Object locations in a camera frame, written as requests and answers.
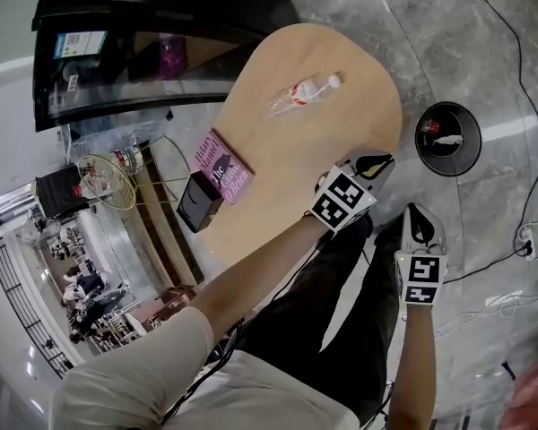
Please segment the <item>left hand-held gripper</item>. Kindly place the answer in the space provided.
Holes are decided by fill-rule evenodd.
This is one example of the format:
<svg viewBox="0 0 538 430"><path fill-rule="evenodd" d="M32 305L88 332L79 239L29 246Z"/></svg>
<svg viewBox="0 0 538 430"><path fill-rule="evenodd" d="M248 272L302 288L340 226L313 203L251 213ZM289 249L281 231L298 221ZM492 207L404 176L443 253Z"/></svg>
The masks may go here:
<svg viewBox="0 0 538 430"><path fill-rule="evenodd" d="M308 212L338 232L359 219L377 202L377 194L394 170L390 153L355 150L335 163L322 180Z"/></svg>

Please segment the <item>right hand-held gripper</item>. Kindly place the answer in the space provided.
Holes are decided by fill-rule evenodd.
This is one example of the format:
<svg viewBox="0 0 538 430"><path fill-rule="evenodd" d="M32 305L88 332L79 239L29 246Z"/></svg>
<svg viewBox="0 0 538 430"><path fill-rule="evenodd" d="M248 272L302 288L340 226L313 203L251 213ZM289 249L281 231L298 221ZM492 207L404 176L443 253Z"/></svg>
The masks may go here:
<svg viewBox="0 0 538 430"><path fill-rule="evenodd" d="M406 254L421 245L429 254ZM404 209L402 249L405 253L395 253L401 302L435 305L447 275L446 234L442 222L418 203L410 202Z"/></svg>

